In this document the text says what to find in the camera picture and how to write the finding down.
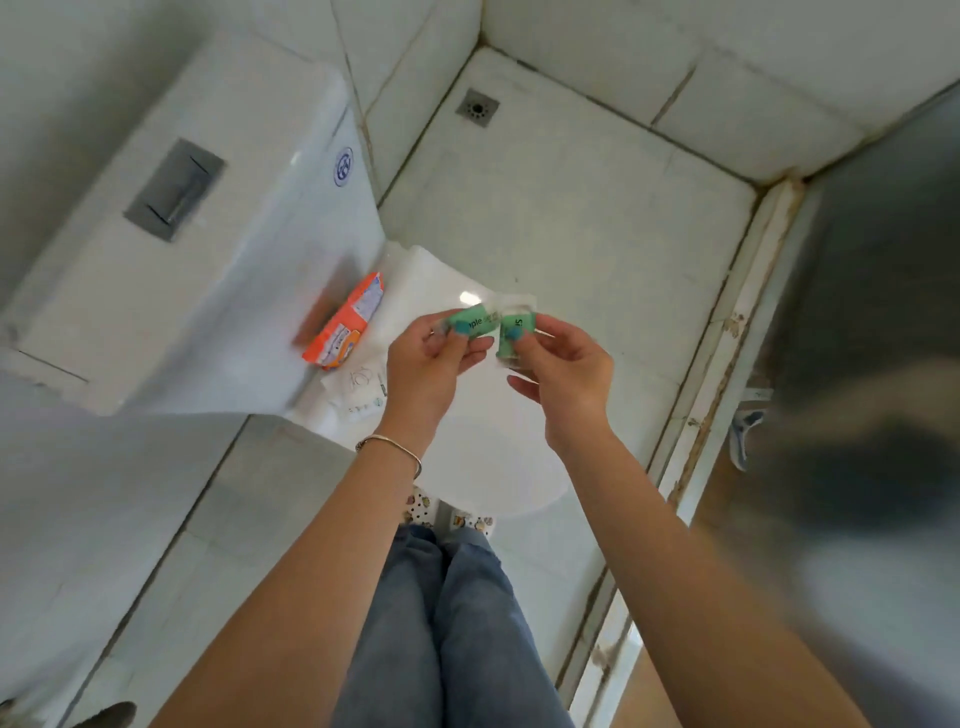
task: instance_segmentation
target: silver bangle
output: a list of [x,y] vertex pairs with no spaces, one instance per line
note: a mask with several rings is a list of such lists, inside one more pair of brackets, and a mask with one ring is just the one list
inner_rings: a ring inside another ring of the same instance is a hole
[[356,451],[359,452],[370,440],[382,440],[383,442],[390,443],[395,448],[399,448],[406,452],[408,455],[410,455],[410,457],[417,461],[417,472],[414,473],[414,480],[420,477],[420,473],[423,472],[423,463],[420,462],[420,459],[413,452],[405,448],[400,443],[391,440],[389,437],[384,437],[383,435],[369,435],[357,443]]

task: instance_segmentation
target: orange packet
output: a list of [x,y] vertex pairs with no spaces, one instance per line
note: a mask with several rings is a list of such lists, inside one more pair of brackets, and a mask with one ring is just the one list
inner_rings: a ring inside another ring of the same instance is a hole
[[326,371],[340,367],[367,330],[367,324],[383,300],[383,277],[371,273],[354,288],[344,303],[302,354],[304,360]]

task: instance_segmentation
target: toilet logo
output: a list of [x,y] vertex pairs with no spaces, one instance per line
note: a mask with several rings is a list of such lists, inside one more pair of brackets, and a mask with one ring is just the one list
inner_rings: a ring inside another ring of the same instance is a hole
[[344,147],[340,154],[337,155],[337,165],[333,168],[333,181],[336,182],[338,187],[347,184],[347,180],[350,179],[351,169],[353,169],[353,150],[349,147]]

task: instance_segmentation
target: blue jeans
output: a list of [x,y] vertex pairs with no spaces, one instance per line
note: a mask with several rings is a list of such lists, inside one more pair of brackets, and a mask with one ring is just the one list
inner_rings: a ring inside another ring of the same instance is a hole
[[397,529],[332,725],[572,728],[482,533]]

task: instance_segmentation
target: finger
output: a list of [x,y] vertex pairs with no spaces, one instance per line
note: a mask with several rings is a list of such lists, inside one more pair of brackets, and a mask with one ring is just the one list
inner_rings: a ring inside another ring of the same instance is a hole
[[520,369],[529,369],[542,374],[542,369],[550,366],[551,362],[557,358],[543,347],[536,336],[523,329],[520,330],[520,337],[511,343],[514,345],[514,351],[520,356]]
[[540,383],[540,378],[532,370],[523,369],[522,367],[519,367],[519,366],[511,367],[510,369],[511,371],[516,372],[520,376],[527,377],[528,379],[530,379],[530,381],[535,381],[537,384]]
[[460,369],[457,370],[457,374],[461,375],[467,369],[475,367],[481,361],[487,358],[486,352],[468,352],[467,355],[460,360]]
[[423,316],[419,316],[410,323],[410,326],[407,327],[404,333],[411,333],[425,339],[430,335],[430,332],[434,330],[434,326],[437,324],[437,322],[442,321],[448,316],[452,316],[457,311],[462,310],[464,309],[448,308],[446,311],[438,311],[437,313],[428,313]]
[[583,346],[585,343],[593,341],[590,335],[582,328],[575,327],[573,324],[568,324],[566,321],[561,321],[545,313],[537,314],[537,328],[541,331],[546,331],[546,333],[552,336],[562,337],[571,344],[578,346]]
[[444,349],[444,344],[446,337],[439,331],[434,331],[423,342],[423,351],[432,359]]
[[567,351],[564,339],[558,339],[556,336],[550,336],[542,331],[534,331],[534,336],[537,337],[537,341],[539,341],[540,345],[548,352],[554,353],[557,356],[566,355]]
[[460,360],[464,358],[464,354],[467,353],[469,343],[469,339],[464,334],[451,331],[446,335],[444,349],[437,358],[449,365],[451,369],[456,369],[460,366]]
[[509,384],[514,391],[519,392],[528,400],[533,400],[537,404],[540,404],[539,384],[534,384],[532,381],[527,381],[526,379],[513,375],[507,377],[507,384]]
[[467,346],[467,353],[485,352],[492,346],[492,336],[478,336],[475,339],[470,339],[470,343]]

